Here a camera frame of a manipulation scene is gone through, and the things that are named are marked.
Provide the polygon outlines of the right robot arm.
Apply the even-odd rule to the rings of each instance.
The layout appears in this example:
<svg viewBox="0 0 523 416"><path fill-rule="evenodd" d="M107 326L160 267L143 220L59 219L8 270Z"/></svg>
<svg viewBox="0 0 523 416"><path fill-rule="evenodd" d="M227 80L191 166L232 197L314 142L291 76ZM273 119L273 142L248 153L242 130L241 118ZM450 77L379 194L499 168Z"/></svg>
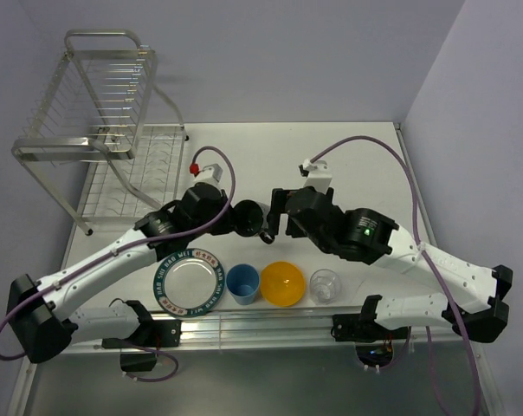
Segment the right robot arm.
<svg viewBox="0 0 523 416"><path fill-rule="evenodd" d="M279 232L281 215L287 215L288 236L306 237L323 253L391 270L434 289L426 296L367 296L360 312L333 316L336 341L402 340L411 327L437 326L491 343L508 324L504 299L513 272L505 265L477 266L418 243L393 219L368 208L342 211L333 204L332 190L276 188L268 213L271 236Z"/></svg>

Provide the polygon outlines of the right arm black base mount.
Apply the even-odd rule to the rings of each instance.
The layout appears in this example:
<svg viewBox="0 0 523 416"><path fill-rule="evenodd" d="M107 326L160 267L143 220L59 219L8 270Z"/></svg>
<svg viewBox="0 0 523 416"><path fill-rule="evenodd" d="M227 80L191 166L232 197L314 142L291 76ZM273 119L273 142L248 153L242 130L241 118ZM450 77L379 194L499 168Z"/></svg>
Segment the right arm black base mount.
<svg viewBox="0 0 523 416"><path fill-rule="evenodd" d="M366 372L379 374L409 353L410 327L387 329L375 322L363 322L361 314L336 314L332 320L331 337L336 342L353 342L356 359Z"/></svg>

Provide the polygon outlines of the dark grey mug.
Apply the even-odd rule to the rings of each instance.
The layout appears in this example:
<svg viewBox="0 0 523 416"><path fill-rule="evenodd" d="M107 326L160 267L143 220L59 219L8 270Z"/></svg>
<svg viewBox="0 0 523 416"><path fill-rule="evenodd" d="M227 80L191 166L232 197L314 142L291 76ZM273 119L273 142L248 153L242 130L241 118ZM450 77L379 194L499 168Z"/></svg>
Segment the dark grey mug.
<svg viewBox="0 0 523 416"><path fill-rule="evenodd" d="M241 237L258 237L265 244L274 242L269 231L269 206L254 200L245 199L233 208L235 232Z"/></svg>

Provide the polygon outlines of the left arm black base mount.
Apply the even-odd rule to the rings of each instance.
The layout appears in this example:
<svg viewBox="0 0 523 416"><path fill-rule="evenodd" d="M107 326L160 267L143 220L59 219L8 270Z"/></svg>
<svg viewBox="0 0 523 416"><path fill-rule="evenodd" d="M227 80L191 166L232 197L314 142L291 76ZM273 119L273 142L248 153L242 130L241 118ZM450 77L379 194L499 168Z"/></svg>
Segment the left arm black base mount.
<svg viewBox="0 0 523 416"><path fill-rule="evenodd" d="M173 378L179 369L178 359L165 351L179 346L182 322L179 320L154 320L139 328L136 334L126 339L106 338L101 341L104 349L119 349L119 367L123 376L141 383L158 383ZM151 372L160 358L172 364L172 370L159 377L145 377L141 373Z"/></svg>

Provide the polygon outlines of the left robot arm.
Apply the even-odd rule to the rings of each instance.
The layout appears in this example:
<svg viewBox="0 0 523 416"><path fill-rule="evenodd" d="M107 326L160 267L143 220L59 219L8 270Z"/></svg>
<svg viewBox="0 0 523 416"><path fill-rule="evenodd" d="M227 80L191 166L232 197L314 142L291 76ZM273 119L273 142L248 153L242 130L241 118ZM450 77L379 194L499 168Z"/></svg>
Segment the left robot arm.
<svg viewBox="0 0 523 416"><path fill-rule="evenodd" d="M52 275L33 281L28 275L10 285L5 322L38 364L83 341L120 339L143 346L153 335L154 320L137 300L85 309L84 303L137 270L164 261L209 233L232 232L235 193L200 181L138 220L107 247Z"/></svg>

